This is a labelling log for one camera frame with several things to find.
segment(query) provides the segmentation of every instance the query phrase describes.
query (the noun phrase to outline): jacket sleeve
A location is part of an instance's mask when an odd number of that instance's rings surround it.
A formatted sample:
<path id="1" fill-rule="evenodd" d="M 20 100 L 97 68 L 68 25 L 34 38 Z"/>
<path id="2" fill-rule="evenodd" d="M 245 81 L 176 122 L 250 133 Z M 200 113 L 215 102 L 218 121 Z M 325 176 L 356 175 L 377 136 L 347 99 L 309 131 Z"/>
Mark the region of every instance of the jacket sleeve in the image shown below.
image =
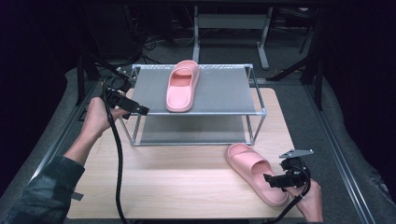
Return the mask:
<path id="1" fill-rule="evenodd" d="M 2 223 L 63 223 L 84 171 L 66 157 L 54 158 L 25 188 Z"/>

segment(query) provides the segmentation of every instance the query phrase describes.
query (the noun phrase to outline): chair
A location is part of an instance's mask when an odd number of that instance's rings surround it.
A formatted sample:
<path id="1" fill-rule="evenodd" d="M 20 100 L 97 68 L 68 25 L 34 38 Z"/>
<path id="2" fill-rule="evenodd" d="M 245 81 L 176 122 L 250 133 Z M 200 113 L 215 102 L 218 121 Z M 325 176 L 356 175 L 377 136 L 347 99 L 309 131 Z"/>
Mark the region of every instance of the chair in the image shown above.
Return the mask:
<path id="1" fill-rule="evenodd" d="M 300 7 L 280 7 L 280 8 L 274 8 L 272 15 L 271 15 L 271 21 L 269 24 L 269 29 L 267 33 L 267 37 L 265 39 L 268 39 L 268 35 L 270 33 L 271 29 L 275 28 L 276 25 L 276 19 L 277 17 L 282 17 L 286 20 L 286 24 L 290 23 L 290 27 L 306 27 L 305 30 L 305 38 L 304 42 L 300 48 L 300 54 L 304 50 L 304 46 L 306 43 L 306 40 L 308 39 L 309 35 L 311 34 L 311 31 L 315 27 L 315 22 L 317 20 L 318 16 L 318 9 L 317 8 L 300 8 Z"/>

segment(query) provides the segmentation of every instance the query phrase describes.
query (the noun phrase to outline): pink slide sandal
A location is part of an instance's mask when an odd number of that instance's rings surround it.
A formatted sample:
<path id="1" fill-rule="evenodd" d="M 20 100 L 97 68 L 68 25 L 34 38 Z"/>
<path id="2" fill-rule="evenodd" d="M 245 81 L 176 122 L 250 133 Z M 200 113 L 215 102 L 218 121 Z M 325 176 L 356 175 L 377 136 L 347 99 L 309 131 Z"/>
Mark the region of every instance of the pink slide sandal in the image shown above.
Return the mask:
<path id="1" fill-rule="evenodd" d="M 178 63 L 169 77 L 166 109 L 172 112 L 186 112 L 191 109 L 198 78 L 199 67 L 195 61 Z"/>
<path id="2" fill-rule="evenodd" d="M 270 163 L 251 147 L 233 144 L 226 152 L 227 162 L 256 191 L 262 200 L 271 206 L 282 206 L 288 200 L 288 193 L 271 188 L 263 174 L 276 175 Z"/>

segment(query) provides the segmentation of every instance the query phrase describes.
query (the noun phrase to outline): wooden table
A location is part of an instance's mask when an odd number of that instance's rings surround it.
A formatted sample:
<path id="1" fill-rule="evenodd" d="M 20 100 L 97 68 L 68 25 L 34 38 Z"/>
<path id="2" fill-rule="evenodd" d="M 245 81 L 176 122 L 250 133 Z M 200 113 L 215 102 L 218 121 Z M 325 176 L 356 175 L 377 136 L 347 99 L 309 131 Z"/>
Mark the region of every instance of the wooden table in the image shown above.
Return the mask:
<path id="1" fill-rule="evenodd" d="M 253 148 L 284 174 L 280 154 L 293 148 L 288 127 L 272 89 L 261 89 L 268 112 Z M 122 210 L 127 218 L 263 218 L 284 207 L 264 203 L 225 160 L 223 146 L 132 147 L 117 121 L 123 147 Z M 132 130 L 134 122 L 128 120 Z M 93 146 L 72 200 L 69 218 L 118 218 L 115 192 L 118 155 L 107 130 Z M 301 217 L 293 208 L 287 217 Z"/>

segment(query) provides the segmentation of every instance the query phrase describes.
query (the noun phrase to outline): black wire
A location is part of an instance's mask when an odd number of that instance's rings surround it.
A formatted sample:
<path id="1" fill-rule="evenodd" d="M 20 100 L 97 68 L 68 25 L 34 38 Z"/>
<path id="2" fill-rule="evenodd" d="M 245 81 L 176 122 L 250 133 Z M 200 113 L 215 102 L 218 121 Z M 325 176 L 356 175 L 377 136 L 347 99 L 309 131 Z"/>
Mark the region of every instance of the black wire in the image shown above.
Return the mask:
<path id="1" fill-rule="evenodd" d="M 297 166 L 291 166 L 297 170 L 300 170 L 308 179 L 307 183 L 305 184 L 305 187 L 303 189 L 303 191 L 301 192 L 300 195 L 296 196 L 293 201 L 291 201 L 291 203 L 288 204 L 288 206 L 286 206 L 286 208 L 282 211 L 282 213 L 280 213 L 280 215 L 272 220 L 268 220 L 266 222 L 264 222 L 264 224 L 272 224 L 272 223 L 277 223 L 278 221 L 280 221 L 289 211 L 290 209 L 296 205 L 297 203 L 300 202 L 300 200 L 308 193 L 308 191 L 311 189 L 311 177 L 300 167 Z"/>
<path id="2" fill-rule="evenodd" d="M 122 165 L 123 165 L 122 145 L 121 145 L 119 132 L 117 131 L 117 127 L 114 122 L 113 116 L 111 115 L 110 106 L 108 105 L 108 101 L 106 98 L 106 81 L 107 81 L 107 78 L 104 80 L 104 83 L 103 83 L 103 96 L 104 96 L 103 99 L 105 102 L 105 108 L 106 108 L 106 112 L 107 112 L 107 120 L 110 123 L 111 130 L 113 131 L 114 138 L 115 138 L 116 144 L 117 144 L 117 151 L 119 154 L 119 169 L 118 169 L 117 188 L 116 188 L 116 205 L 117 205 L 117 210 L 119 212 L 120 219 L 121 219 L 122 223 L 127 224 L 127 221 L 126 221 L 125 216 L 122 212 L 122 207 L 121 207 L 121 203 L 120 203 L 120 192 L 121 192 L 121 183 L 122 183 Z"/>

